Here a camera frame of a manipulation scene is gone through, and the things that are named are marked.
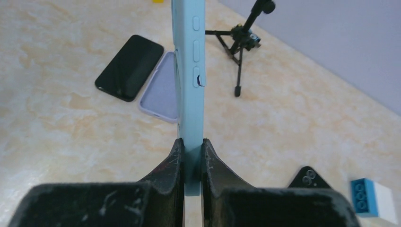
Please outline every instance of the camera lens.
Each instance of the camera lens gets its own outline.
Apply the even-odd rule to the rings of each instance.
[[[311,185],[312,184],[312,179],[309,176],[304,176],[302,178],[302,183],[304,183],[305,185]]]
[[[310,169],[306,172],[306,175],[309,176],[311,179],[314,179],[316,177],[316,173]]]

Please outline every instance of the gray wall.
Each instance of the gray wall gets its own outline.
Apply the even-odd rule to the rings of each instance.
[[[255,1],[220,0],[244,17]],[[401,115],[401,0],[275,2],[257,25]]]

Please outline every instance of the volume button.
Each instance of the volume button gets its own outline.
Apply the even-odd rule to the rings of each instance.
[[[195,31],[199,31],[200,25],[199,25],[199,17],[194,16],[192,18],[192,27]]]

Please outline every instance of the phone screen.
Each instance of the phone screen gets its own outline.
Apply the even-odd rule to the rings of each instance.
[[[96,79],[96,87],[124,101],[134,100],[163,52],[161,45],[133,35]]]

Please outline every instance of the blue lego brick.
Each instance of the blue lego brick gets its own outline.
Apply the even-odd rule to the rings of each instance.
[[[364,218],[379,217],[373,181],[367,178],[351,181],[351,193],[357,215]]]

